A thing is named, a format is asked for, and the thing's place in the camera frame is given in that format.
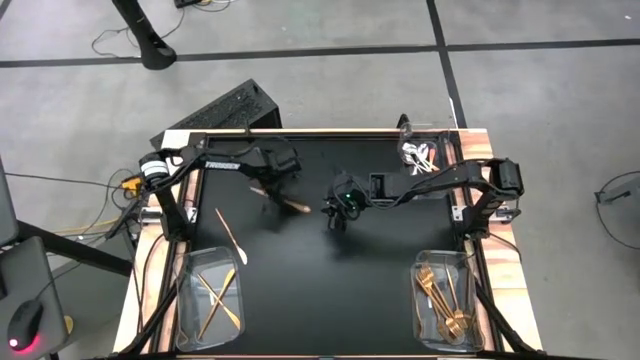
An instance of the black table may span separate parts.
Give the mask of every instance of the black table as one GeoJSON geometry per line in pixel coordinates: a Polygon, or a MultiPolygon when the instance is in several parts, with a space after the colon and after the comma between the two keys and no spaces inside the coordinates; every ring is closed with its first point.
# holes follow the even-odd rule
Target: black table
{"type": "MultiPolygon", "coordinates": [[[[433,353],[414,337],[409,269],[421,250],[457,248],[450,198],[412,201],[388,211],[367,209],[345,234],[336,235],[326,229],[320,212],[334,173],[346,170],[366,179],[370,172],[406,171],[397,138],[289,140],[302,159],[297,198],[312,208],[311,214],[279,214],[238,173],[204,175],[192,250],[226,246],[237,256],[218,208],[249,261],[244,266],[237,259],[245,331],[203,353],[433,353]]],[[[208,145],[237,149],[246,143],[208,145]]]]}

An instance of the wire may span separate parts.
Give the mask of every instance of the wire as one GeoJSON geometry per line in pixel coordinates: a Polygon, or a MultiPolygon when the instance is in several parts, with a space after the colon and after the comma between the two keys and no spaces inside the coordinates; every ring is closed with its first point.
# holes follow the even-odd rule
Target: wire
{"type": "Polygon", "coordinates": [[[74,184],[95,185],[95,186],[106,187],[106,188],[109,188],[109,189],[117,189],[118,188],[117,186],[110,186],[108,184],[102,184],[102,183],[95,182],[95,181],[74,180],[74,179],[56,178],[56,177],[31,175],[31,174],[18,174],[18,173],[11,173],[11,172],[5,172],[5,175],[14,176],[14,177],[28,178],[28,179],[40,179],[40,180],[49,180],[49,181],[68,182],[68,183],[74,183],[74,184]]]}
{"type": "MultiPolygon", "coordinates": [[[[116,175],[118,175],[119,172],[121,171],[130,171],[129,169],[118,169],[116,170],[113,174],[111,174],[111,176],[109,177],[109,180],[107,181],[107,184],[104,185],[102,184],[106,190],[104,193],[104,201],[102,203],[102,207],[100,208],[100,212],[98,213],[98,216],[96,216],[96,218],[91,222],[91,224],[89,224],[88,226],[84,226],[84,230],[80,233],[80,234],[73,234],[73,235],[67,235],[67,236],[84,236],[86,235],[89,230],[93,229],[94,227],[98,226],[98,221],[100,221],[100,218],[102,217],[102,214],[104,214],[104,211],[107,208],[107,205],[109,204],[109,189],[112,189],[113,186],[111,186],[111,182],[113,181],[113,179],[116,177],[116,175]]],[[[95,239],[90,239],[89,243],[86,243],[85,245],[92,245],[95,244],[96,242],[98,242],[100,239],[102,238],[102,236],[99,236],[95,239]]]]}
{"type": "MultiPolygon", "coordinates": [[[[624,174],[620,174],[618,176],[615,176],[613,179],[607,181],[602,186],[600,191],[598,191],[598,194],[603,193],[604,190],[607,188],[607,186],[609,186],[612,182],[614,182],[614,181],[616,181],[616,180],[618,180],[618,179],[620,179],[622,177],[633,175],[633,174],[639,174],[639,173],[640,173],[640,170],[636,170],[636,171],[629,171],[629,172],[626,172],[624,174]]],[[[600,220],[600,224],[602,224],[602,227],[604,228],[604,231],[607,233],[607,235],[609,235],[609,237],[613,241],[617,242],[618,244],[620,244],[620,245],[622,245],[622,246],[624,246],[626,248],[629,248],[629,249],[632,249],[632,250],[640,250],[640,246],[629,245],[629,244],[625,243],[624,241],[618,239],[617,237],[615,237],[613,235],[613,233],[609,230],[609,227],[607,227],[607,224],[604,223],[604,219],[602,219],[602,214],[600,214],[600,203],[598,201],[596,201],[596,214],[598,215],[598,220],[600,220]]]]}
{"type": "MultiPolygon", "coordinates": [[[[118,219],[111,219],[111,220],[107,220],[107,221],[101,221],[99,223],[94,224],[93,227],[110,225],[110,224],[115,223],[116,221],[118,221],[118,219]]],[[[64,235],[64,236],[77,236],[77,235],[73,235],[73,234],[72,235],[66,235],[66,233],[76,233],[78,231],[86,230],[87,228],[89,228],[89,226],[81,226],[81,227],[77,227],[77,228],[60,229],[60,230],[53,231],[53,233],[55,233],[57,235],[64,235]]]]}
{"type": "Polygon", "coordinates": [[[204,11],[204,12],[221,12],[221,11],[226,10],[229,6],[231,6],[232,2],[233,1],[230,1],[230,0],[225,1],[225,2],[208,1],[206,4],[202,4],[202,2],[201,2],[201,3],[195,4],[196,6],[194,6],[193,8],[196,9],[196,10],[199,10],[199,11],[204,11]],[[220,9],[206,10],[205,7],[208,7],[211,4],[225,4],[225,5],[223,7],[221,7],[220,9]]]}
{"type": "Polygon", "coordinates": [[[36,295],[36,296],[34,297],[34,299],[39,298],[39,297],[40,297],[40,295],[42,295],[42,293],[44,293],[44,291],[45,291],[45,290],[47,290],[47,289],[49,288],[49,286],[51,286],[51,284],[53,284],[53,283],[54,283],[58,278],[60,278],[62,275],[68,274],[69,272],[71,272],[71,270],[75,270],[75,269],[76,269],[76,268],[78,268],[78,266],[80,266],[80,265],[82,265],[82,263],[77,263],[77,264],[75,264],[74,266],[72,266],[71,268],[69,268],[69,269],[67,269],[67,270],[65,270],[65,271],[63,271],[63,272],[61,272],[60,274],[58,274],[58,275],[54,276],[54,277],[53,277],[53,279],[51,279],[51,281],[49,281],[49,282],[47,283],[47,285],[45,285],[45,286],[40,290],[40,292],[38,292],[38,295],[36,295]]]}
{"type": "Polygon", "coordinates": [[[513,245],[513,243],[511,243],[511,241],[500,237],[494,233],[489,233],[489,236],[493,236],[494,239],[500,241],[501,243],[505,244],[506,246],[510,247],[511,249],[513,249],[513,251],[518,253],[518,258],[520,258],[520,262],[522,262],[522,254],[520,253],[520,249],[518,249],[517,246],[513,245]]]}
{"type": "Polygon", "coordinates": [[[114,30],[105,30],[105,31],[103,31],[102,33],[100,33],[100,35],[98,35],[97,38],[93,39],[93,41],[91,42],[91,50],[93,50],[94,53],[96,53],[96,54],[98,54],[100,56],[110,56],[110,57],[114,57],[114,58],[117,58],[117,59],[137,59],[136,56],[119,56],[119,55],[116,55],[114,53],[103,53],[103,52],[98,51],[98,49],[96,49],[96,45],[98,43],[101,43],[102,41],[104,41],[104,40],[102,40],[102,37],[105,34],[107,34],[107,33],[115,33],[115,35],[112,36],[112,37],[115,37],[118,34],[120,34],[121,32],[127,31],[128,29],[129,29],[129,27],[125,27],[125,28],[122,28],[122,29],[114,29],[114,30]]]}
{"type": "Polygon", "coordinates": [[[144,303],[144,283],[147,279],[147,265],[149,263],[149,258],[151,258],[151,253],[153,253],[153,249],[156,247],[156,245],[158,244],[158,241],[160,241],[160,239],[162,239],[164,234],[160,234],[158,235],[158,237],[153,241],[153,244],[151,244],[151,248],[149,249],[149,252],[147,253],[147,257],[144,259],[144,265],[142,266],[142,283],[141,283],[141,287],[142,287],[142,294],[140,295],[140,302],[139,302],[139,306],[138,306],[138,320],[139,321],[139,328],[140,330],[142,330],[142,326],[143,326],[143,319],[142,319],[142,305],[144,303]]]}
{"type": "Polygon", "coordinates": [[[193,159],[191,159],[191,161],[189,161],[186,164],[184,162],[181,163],[180,167],[178,167],[178,169],[171,176],[161,181],[158,181],[158,183],[154,185],[155,189],[153,190],[153,192],[159,192],[175,185],[176,181],[180,181],[184,176],[186,176],[186,174],[192,170],[191,168],[196,164],[196,162],[203,156],[221,156],[221,157],[225,157],[227,159],[233,160],[237,157],[248,154],[250,151],[258,147],[259,144],[272,141],[272,140],[279,140],[284,142],[293,150],[296,156],[298,155],[296,148],[291,144],[291,142],[282,136],[269,136],[266,138],[259,138],[254,142],[252,142],[249,146],[233,153],[230,153],[224,150],[217,150],[217,149],[206,149],[206,150],[198,149],[200,152],[196,153],[196,156],[194,156],[193,159]]]}
{"type": "Polygon", "coordinates": [[[332,186],[332,192],[333,192],[333,196],[334,196],[334,198],[336,198],[336,200],[340,203],[340,205],[341,205],[343,208],[347,208],[347,205],[344,203],[344,201],[342,201],[342,199],[340,199],[340,197],[337,195],[336,190],[337,190],[338,186],[342,186],[342,185],[345,185],[345,184],[347,184],[347,183],[349,183],[349,182],[353,182],[353,184],[355,184],[355,185],[358,187],[358,189],[359,189],[359,190],[364,194],[364,196],[365,196],[365,198],[366,198],[366,200],[367,200],[367,204],[368,204],[368,205],[370,205],[371,207],[376,208],[376,209],[378,209],[378,210],[389,210],[389,209],[391,209],[391,208],[394,208],[394,207],[398,206],[398,204],[400,204],[400,203],[404,200],[404,198],[405,198],[409,193],[411,193],[412,191],[418,191],[418,190],[420,190],[420,188],[418,187],[419,185],[422,185],[422,184],[424,184],[425,182],[431,181],[431,180],[433,180],[433,179],[435,179],[435,178],[437,178],[437,177],[439,177],[439,176],[442,176],[442,175],[446,174],[447,172],[449,172],[449,171],[451,171],[451,170],[455,169],[457,166],[462,165],[462,164],[464,164],[464,163],[467,163],[467,162],[487,162],[487,161],[490,161],[490,159],[462,160],[462,161],[459,161],[459,162],[457,162],[457,163],[451,164],[451,165],[449,165],[446,169],[444,169],[444,170],[442,170],[442,171],[438,172],[437,174],[435,174],[435,175],[433,175],[433,176],[430,176],[430,177],[427,177],[427,178],[425,178],[425,179],[421,179],[421,180],[416,181],[415,183],[413,183],[413,185],[411,185],[411,186],[409,187],[409,189],[408,189],[407,191],[405,191],[405,192],[404,192],[404,193],[402,193],[400,196],[398,196],[398,198],[397,198],[396,200],[394,200],[393,202],[391,202],[390,204],[385,204],[385,205],[376,204],[376,203],[373,201],[373,199],[371,199],[371,195],[369,194],[369,192],[368,192],[367,190],[365,190],[365,189],[364,189],[364,187],[363,187],[363,186],[362,186],[362,185],[361,185],[361,184],[356,180],[356,178],[355,178],[353,175],[351,175],[351,174],[344,174],[344,175],[346,175],[349,179],[348,179],[347,181],[345,181],[345,182],[342,182],[342,183],[338,184],[338,185],[335,185],[335,184],[334,184],[334,185],[332,186]]]}
{"type": "MultiPolygon", "coordinates": [[[[180,26],[182,26],[182,22],[184,21],[184,17],[185,17],[185,13],[186,12],[185,12],[184,8],[182,8],[181,10],[182,10],[182,14],[180,15],[180,20],[178,20],[178,24],[176,26],[174,26],[171,30],[169,30],[166,34],[160,36],[161,39],[164,39],[167,36],[173,34],[176,30],[178,30],[180,28],[180,26]]],[[[133,40],[131,40],[131,37],[129,36],[129,31],[130,30],[131,30],[131,28],[129,28],[128,26],[124,27],[124,28],[121,28],[121,29],[105,30],[100,35],[98,35],[97,38],[93,39],[93,41],[91,42],[91,49],[93,50],[93,52],[95,52],[96,54],[98,54],[100,56],[110,56],[110,57],[114,57],[116,59],[139,59],[140,58],[139,56],[119,56],[119,55],[116,55],[114,53],[103,53],[103,52],[100,52],[100,51],[98,51],[96,49],[96,45],[98,43],[101,43],[102,41],[104,41],[104,40],[102,40],[102,38],[106,33],[109,33],[109,32],[115,33],[115,35],[112,36],[112,37],[115,37],[115,36],[117,36],[118,34],[120,34],[123,31],[125,32],[125,34],[127,36],[127,40],[129,41],[129,43],[135,48],[140,48],[139,45],[135,44],[133,42],[133,40]]]]}
{"type": "Polygon", "coordinates": [[[134,254],[131,256],[131,263],[133,264],[133,268],[131,272],[133,273],[133,282],[136,284],[136,299],[138,300],[138,333],[142,331],[142,297],[140,296],[140,288],[138,287],[138,272],[136,271],[136,257],[134,254]]]}

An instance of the black cable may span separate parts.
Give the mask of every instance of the black cable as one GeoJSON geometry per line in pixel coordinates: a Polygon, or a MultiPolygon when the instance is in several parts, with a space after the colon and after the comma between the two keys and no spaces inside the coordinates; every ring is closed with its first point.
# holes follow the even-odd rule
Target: black cable
{"type": "MultiPolygon", "coordinates": [[[[640,170],[636,170],[636,171],[629,171],[629,172],[626,172],[626,173],[624,173],[624,174],[620,174],[620,175],[618,175],[618,176],[615,176],[613,179],[611,179],[611,180],[607,181],[607,182],[602,186],[602,188],[600,189],[600,191],[598,191],[598,193],[602,193],[602,192],[604,192],[604,190],[607,188],[607,186],[609,186],[612,182],[614,182],[614,181],[616,181],[616,180],[620,179],[621,177],[625,177],[625,176],[629,176],[629,175],[633,175],[633,174],[639,174],[639,173],[640,173],[640,170]]],[[[609,230],[609,228],[607,227],[607,224],[605,224],[605,223],[604,223],[604,220],[602,219],[602,214],[600,214],[600,203],[599,203],[597,200],[596,200],[596,214],[598,214],[598,220],[600,220],[600,224],[602,224],[602,227],[604,228],[604,231],[607,233],[607,235],[609,235],[609,237],[610,237],[613,241],[617,242],[618,244],[620,244],[620,245],[622,245],[622,246],[624,246],[624,247],[626,247],[626,248],[629,248],[629,249],[632,249],[632,250],[640,250],[640,246],[633,246],[633,245],[629,245],[629,244],[625,243],[624,241],[622,241],[622,240],[618,239],[617,237],[615,237],[615,236],[613,235],[613,233],[612,233],[612,232],[609,230]]]]}
{"type": "Polygon", "coordinates": [[[120,34],[123,31],[127,31],[129,29],[129,27],[126,28],[122,28],[122,29],[112,29],[112,30],[105,30],[102,33],[100,33],[100,35],[98,35],[97,38],[93,39],[93,41],[91,42],[91,50],[93,50],[94,53],[100,55],[100,56],[111,56],[114,57],[116,59],[137,59],[137,57],[135,56],[119,56],[116,55],[114,53],[103,53],[100,52],[96,49],[96,45],[104,40],[102,40],[102,37],[106,34],[106,33],[115,33],[116,35],[120,34]]]}
{"type": "MultiPolygon", "coordinates": [[[[78,235],[78,236],[83,236],[83,235],[87,234],[87,232],[88,232],[89,230],[91,230],[91,228],[93,228],[93,226],[94,226],[94,225],[95,225],[95,224],[100,220],[100,218],[102,217],[102,214],[104,213],[104,210],[107,208],[107,204],[109,204],[109,189],[113,188],[113,187],[110,185],[110,184],[111,184],[111,181],[113,181],[113,179],[115,178],[115,176],[116,176],[120,171],[130,171],[130,170],[128,170],[128,169],[118,169],[118,170],[116,170],[113,174],[111,174],[111,176],[109,177],[109,180],[107,181],[107,184],[106,184],[106,185],[105,185],[105,184],[99,184],[99,183],[92,183],[92,184],[91,184],[91,185],[100,185],[100,186],[103,186],[103,187],[105,187],[105,188],[106,188],[106,191],[105,191],[105,193],[104,193],[104,202],[102,203],[102,207],[100,208],[100,212],[98,213],[98,216],[96,216],[95,220],[94,220],[94,221],[93,221],[89,226],[87,226],[87,228],[86,228],[82,233],[80,233],[80,235],[78,235]]],[[[25,177],[43,178],[43,177],[40,177],[40,176],[32,176],[32,175],[28,175],[28,176],[25,176],[25,177]]],[[[77,182],[76,180],[68,181],[67,179],[53,179],[53,178],[45,178],[45,180],[56,180],[56,181],[65,181],[65,182],[77,182]]],[[[96,242],[100,241],[100,239],[101,239],[102,237],[103,237],[103,236],[99,236],[99,237],[97,237],[96,239],[92,239],[90,242],[86,243],[85,245],[87,245],[87,246],[93,245],[93,244],[95,244],[96,242]]],[[[36,295],[36,297],[35,297],[35,298],[37,299],[40,295],[42,295],[42,293],[43,293],[43,292],[44,292],[44,291],[45,291],[49,286],[51,286],[51,284],[53,284],[53,283],[56,281],[56,279],[58,279],[59,277],[61,277],[61,276],[62,276],[62,275],[64,275],[64,274],[66,274],[66,273],[70,272],[71,270],[73,270],[73,269],[77,268],[77,267],[78,267],[78,266],[80,266],[80,265],[82,265],[82,263],[81,263],[81,262],[78,262],[76,265],[74,265],[74,266],[73,266],[73,267],[71,267],[70,269],[68,269],[68,270],[66,270],[66,271],[64,271],[64,272],[62,272],[62,273],[60,273],[60,274],[56,275],[55,277],[53,277],[53,279],[51,279],[51,281],[49,281],[49,282],[48,282],[48,283],[47,283],[47,284],[42,288],[42,290],[40,290],[40,292],[38,293],[38,295],[36,295]]]]}
{"type": "Polygon", "coordinates": [[[420,188],[418,187],[419,185],[422,185],[423,183],[425,183],[427,181],[430,181],[430,180],[433,180],[433,179],[435,179],[435,178],[437,178],[439,176],[442,176],[442,175],[446,174],[448,171],[451,171],[452,169],[455,169],[459,165],[462,165],[462,164],[467,163],[467,162],[487,162],[487,161],[490,161],[490,160],[491,159],[462,160],[462,161],[459,161],[457,163],[451,164],[446,169],[438,172],[437,174],[435,174],[433,176],[430,176],[430,177],[427,177],[425,179],[421,179],[421,180],[416,181],[415,183],[413,183],[413,185],[411,185],[409,187],[409,189],[407,191],[402,193],[396,200],[394,200],[390,204],[385,204],[385,205],[376,204],[373,201],[373,199],[371,199],[371,195],[369,194],[369,192],[367,190],[365,190],[364,187],[356,180],[356,177],[354,177],[351,174],[345,174],[349,178],[347,181],[342,182],[342,183],[340,183],[338,185],[334,184],[332,186],[332,192],[333,192],[334,198],[336,198],[338,200],[340,205],[342,207],[344,207],[344,208],[347,208],[346,204],[342,201],[342,199],[340,199],[340,197],[337,196],[336,189],[337,189],[338,186],[345,185],[349,181],[353,181],[353,183],[358,187],[358,189],[360,189],[360,191],[364,194],[368,205],[370,205],[371,207],[376,208],[378,210],[389,210],[391,208],[394,208],[394,207],[398,206],[398,204],[400,204],[404,200],[405,196],[407,196],[407,194],[409,194],[410,192],[420,190],[420,188]]]}
{"type": "Polygon", "coordinates": [[[233,152],[233,153],[230,153],[229,151],[217,150],[217,149],[206,149],[206,150],[197,149],[199,151],[199,153],[197,153],[196,156],[194,156],[193,159],[191,159],[186,164],[182,163],[180,165],[180,167],[178,167],[178,169],[176,169],[176,171],[173,173],[173,175],[171,175],[171,176],[167,177],[166,179],[163,179],[163,180],[159,181],[157,184],[155,184],[155,189],[153,190],[153,192],[159,192],[159,191],[165,190],[165,189],[175,185],[175,182],[181,180],[184,176],[186,176],[186,174],[189,171],[192,170],[191,167],[194,164],[196,164],[196,162],[203,156],[220,156],[220,157],[225,157],[225,158],[230,159],[230,160],[234,160],[237,157],[241,157],[243,155],[248,154],[250,151],[252,151],[256,147],[258,147],[259,144],[261,144],[263,142],[270,141],[270,140],[271,141],[272,140],[279,140],[279,141],[282,141],[282,142],[286,143],[288,146],[291,147],[291,149],[296,154],[296,156],[298,155],[298,151],[291,144],[289,139],[287,139],[285,137],[282,137],[282,136],[270,136],[270,137],[267,137],[267,138],[259,138],[256,141],[252,142],[246,148],[243,148],[243,149],[238,150],[238,151],[233,152]]]}
{"type": "Polygon", "coordinates": [[[153,241],[153,244],[151,244],[151,248],[149,249],[149,252],[147,253],[147,257],[144,259],[144,265],[142,266],[142,282],[141,282],[141,288],[142,288],[142,293],[140,295],[140,307],[139,307],[139,319],[140,319],[140,324],[144,324],[144,321],[142,319],[142,305],[144,304],[144,286],[145,286],[145,281],[147,279],[147,265],[149,263],[149,258],[151,258],[151,253],[153,252],[153,249],[156,247],[156,245],[158,244],[158,242],[160,241],[160,239],[163,238],[164,234],[160,234],[158,235],[158,237],[153,241]]]}
{"type": "Polygon", "coordinates": [[[203,4],[195,4],[195,6],[193,8],[196,9],[196,10],[199,10],[199,11],[204,11],[204,12],[221,12],[221,11],[226,10],[229,6],[231,6],[231,3],[232,3],[232,1],[227,1],[227,3],[223,7],[221,7],[220,9],[215,9],[215,10],[206,10],[205,9],[206,7],[208,7],[211,4],[216,4],[213,1],[210,1],[208,4],[204,4],[204,5],[203,4]]]}
{"type": "MultiPolygon", "coordinates": [[[[119,169],[119,171],[126,171],[126,172],[128,172],[128,173],[129,173],[130,177],[133,177],[133,176],[134,176],[133,171],[131,171],[131,170],[129,170],[129,169],[119,169]]],[[[114,205],[115,207],[117,207],[120,211],[123,211],[123,210],[126,208],[126,206],[120,206],[120,204],[118,204],[118,202],[117,202],[117,201],[116,201],[116,199],[115,199],[115,195],[116,195],[116,192],[117,192],[118,190],[122,190],[122,192],[123,192],[123,193],[122,193],[122,197],[123,197],[125,200],[133,200],[133,199],[135,199],[135,198],[131,198],[131,199],[127,198],[127,196],[126,196],[127,191],[126,191],[124,188],[122,188],[121,186],[119,186],[118,188],[113,189],[113,191],[111,191],[111,202],[112,202],[112,203],[113,203],[113,205],[114,205]]]]}
{"type": "Polygon", "coordinates": [[[42,293],[44,293],[44,291],[45,291],[45,290],[47,290],[47,289],[49,288],[49,286],[51,286],[51,284],[53,284],[53,283],[56,281],[56,279],[58,279],[58,278],[59,278],[59,277],[61,277],[62,275],[65,275],[65,274],[69,273],[71,270],[76,269],[76,268],[77,268],[78,266],[80,266],[80,265],[82,265],[82,263],[77,263],[77,264],[75,264],[74,266],[72,266],[71,268],[69,268],[69,269],[67,269],[67,270],[65,270],[65,271],[63,271],[63,272],[61,272],[60,274],[58,274],[58,275],[54,276],[54,277],[53,277],[53,279],[51,279],[51,281],[49,281],[49,282],[47,283],[47,285],[45,285],[45,286],[42,288],[42,290],[40,290],[40,292],[38,293],[38,295],[36,295],[36,296],[34,297],[34,299],[39,298],[39,297],[40,297],[40,295],[42,295],[42,293]]]}
{"type": "Polygon", "coordinates": [[[118,188],[117,186],[110,186],[108,184],[102,184],[102,183],[95,182],[95,181],[73,180],[73,179],[64,179],[64,178],[56,178],[56,177],[40,176],[40,175],[31,175],[31,174],[18,174],[18,173],[11,173],[11,172],[5,172],[5,175],[14,176],[14,177],[29,178],[29,179],[40,179],[40,180],[49,180],[49,181],[68,182],[68,183],[74,183],[74,184],[95,185],[95,186],[106,187],[106,188],[109,188],[109,189],[117,189],[118,188]]]}
{"type": "Polygon", "coordinates": [[[520,253],[520,249],[518,249],[517,246],[513,245],[509,240],[500,237],[494,233],[489,233],[489,236],[493,236],[496,240],[500,241],[501,243],[503,243],[504,245],[510,247],[511,249],[513,249],[513,251],[518,253],[518,257],[520,258],[520,262],[522,262],[522,254],[520,253]]]}
{"type": "MultiPolygon", "coordinates": [[[[160,38],[161,38],[161,39],[164,39],[164,38],[166,38],[167,36],[169,36],[169,35],[173,34],[176,30],[178,30],[178,29],[180,28],[180,26],[182,26],[182,22],[184,21],[184,16],[185,16],[185,9],[184,9],[184,8],[182,8],[181,10],[182,10],[182,15],[180,16],[180,20],[178,21],[178,24],[177,24],[173,29],[169,30],[166,34],[164,34],[164,35],[160,36],[160,38]]],[[[120,33],[121,33],[121,32],[123,32],[123,31],[125,32],[125,34],[126,34],[126,36],[127,36],[127,40],[129,41],[129,43],[130,43],[133,47],[135,47],[135,48],[139,48],[139,46],[138,46],[138,45],[136,45],[136,44],[131,40],[131,37],[129,36],[129,31],[130,31],[130,30],[131,30],[131,29],[130,29],[128,26],[127,26],[127,27],[124,27],[124,28],[122,28],[122,29],[105,30],[105,31],[103,31],[100,35],[98,35],[98,37],[97,37],[97,38],[93,39],[93,41],[91,42],[91,49],[93,50],[93,52],[95,52],[96,54],[98,54],[98,55],[100,55],[100,56],[111,56],[111,57],[114,57],[114,58],[116,58],[116,59],[139,59],[139,57],[138,57],[138,56],[119,56],[119,55],[116,55],[116,54],[114,54],[114,53],[103,53],[103,52],[100,52],[100,51],[98,51],[98,50],[96,49],[96,44],[98,44],[98,43],[100,43],[100,42],[104,41],[104,40],[101,40],[101,39],[102,39],[102,37],[104,36],[104,34],[106,34],[106,33],[108,33],[108,32],[112,32],[112,33],[115,33],[115,34],[116,34],[116,36],[117,36],[118,34],[120,34],[120,33]]]]}
{"type": "MultiPolygon", "coordinates": [[[[129,231],[129,226],[128,225],[127,225],[126,229],[127,229],[127,234],[129,235],[128,241],[132,241],[131,240],[131,232],[129,231]]],[[[137,332],[140,332],[140,331],[142,331],[142,297],[140,296],[140,287],[138,286],[138,272],[136,271],[136,256],[135,256],[135,254],[132,254],[132,256],[131,256],[131,263],[133,264],[131,272],[133,272],[133,282],[134,282],[134,284],[136,284],[136,299],[138,300],[138,331],[137,332]]]]}

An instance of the wooden spoon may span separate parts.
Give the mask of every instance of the wooden spoon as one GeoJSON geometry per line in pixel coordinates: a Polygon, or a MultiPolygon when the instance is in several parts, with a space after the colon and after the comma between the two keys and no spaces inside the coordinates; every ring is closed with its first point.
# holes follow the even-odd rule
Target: wooden spoon
{"type": "MultiPolygon", "coordinates": [[[[253,186],[250,186],[249,189],[251,189],[251,191],[253,191],[256,194],[260,194],[262,196],[267,196],[268,197],[267,193],[262,189],[254,188],[253,186]]],[[[298,204],[297,202],[291,201],[289,199],[283,199],[282,201],[285,204],[291,206],[292,208],[298,210],[299,212],[301,212],[303,214],[311,213],[311,208],[308,207],[307,205],[298,204]]]]}
{"type": "Polygon", "coordinates": [[[236,326],[236,329],[240,330],[241,323],[238,316],[236,316],[236,314],[234,314],[233,311],[229,310],[229,308],[222,302],[221,296],[219,297],[218,294],[216,294],[216,292],[211,288],[211,285],[209,285],[207,280],[205,280],[202,277],[202,275],[198,274],[198,278],[200,279],[200,282],[202,283],[202,285],[204,285],[204,287],[206,287],[207,290],[209,290],[209,293],[211,293],[211,295],[216,299],[216,301],[220,303],[220,306],[222,306],[222,310],[224,310],[224,312],[226,312],[227,315],[229,315],[229,318],[231,319],[233,324],[236,326]]]}
{"type": "Polygon", "coordinates": [[[200,329],[200,333],[198,334],[198,340],[202,339],[204,332],[207,331],[207,328],[209,327],[211,320],[213,320],[213,315],[216,314],[218,305],[220,305],[220,299],[224,297],[224,294],[227,292],[227,289],[229,289],[229,285],[231,285],[231,282],[233,282],[235,275],[236,275],[236,269],[231,269],[227,273],[227,277],[224,279],[224,283],[222,284],[222,290],[220,290],[220,297],[216,297],[216,302],[213,304],[211,311],[209,311],[209,316],[207,316],[207,320],[204,322],[204,325],[200,329]]]}
{"type": "Polygon", "coordinates": [[[247,265],[247,253],[244,252],[244,250],[242,250],[242,248],[240,247],[240,245],[238,245],[238,242],[236,241],[236,238],[233,237],[233,234],[231,233],[231,229],[229,229],[229,225],[227,225],[227,222],[224,221],[224,218],[222,217],[222,214],[220,213],[220,210],[218,210],[218,208],[216,208],[216,213],[218,214],[218,217],[220,218],[220,222],[222,222],[222,225],[224,226],[224,228],[227,230],[227,234],[229,234],[229,237],[231,238],[231,241],[233,241],[233,245],[236,246],[236,250],[238,251],[238,255],[240,255],[240,260],[242,260],[242,263],[247,265]]]}

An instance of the plastic container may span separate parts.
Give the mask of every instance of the plastic container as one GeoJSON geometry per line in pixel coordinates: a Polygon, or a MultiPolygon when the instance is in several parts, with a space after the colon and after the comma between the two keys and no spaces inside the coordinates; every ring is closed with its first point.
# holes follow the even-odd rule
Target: plastic container
{"type": "Polygon", "coordinates": [[[425,346],[439,351],[476,352],[484,347],[484,338],[477,322],[475,307],[476,289],[473,274],[467,267],[468,256],[465,253],[449,251],[422,251],[416,257],[411,267],[411,283],[413,292],[413,312],[415,336],[425,346]],[[454,336],[447,318],[436,315],[433,299],[427,296],[416,277],[420,269],[430,269],[434,275],[434,284],[447,302],[449,308],[455,312],[461,310],[465,315],[461,326],[462,335],[454,336]],[[451,283],[456,294],[458,307],[454,301],[451,283]]]}
{"type": "Polygon", "coordinates": [[[186,254],[183,261],[178,276],[177,348],[202,350],[237,338],[244,330],[244,318],[238,267],[231,251],[226,247],[197,251],[186,254]],[[219,304],[210,318],[216,296],[224,306],[219,304]]]}

